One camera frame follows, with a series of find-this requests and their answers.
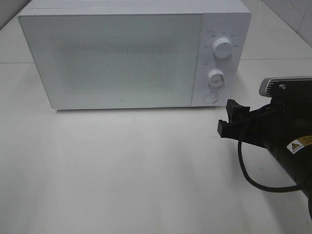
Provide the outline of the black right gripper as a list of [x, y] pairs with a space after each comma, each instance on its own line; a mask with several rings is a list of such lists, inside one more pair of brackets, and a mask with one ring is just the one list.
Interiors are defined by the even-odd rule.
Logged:
[[228, 99], [229, 122], [219, 120], [221, 138], [238, 140], [238, 150], [248, 143], [275, 151], [299, 151], [312, 144], [312, 88], [306, 92], [281, 93], [254, 111]]

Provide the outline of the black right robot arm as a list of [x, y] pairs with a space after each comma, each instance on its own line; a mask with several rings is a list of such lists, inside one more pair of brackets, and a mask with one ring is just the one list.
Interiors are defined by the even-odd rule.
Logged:
[[[229, 99], [228, 121], [219, 120], [217, 131], [222, 138], [238, 141], [237, 155], [245, 179], [254, 187], [271, 193], [302, 191], [312, 208], [312, 82], [297, 80], [271, 86], [271, 102], [251, 111]], [[254, 181], [243, 161], [242, 144], [267, 149], [295, 185], [268, 187]]]

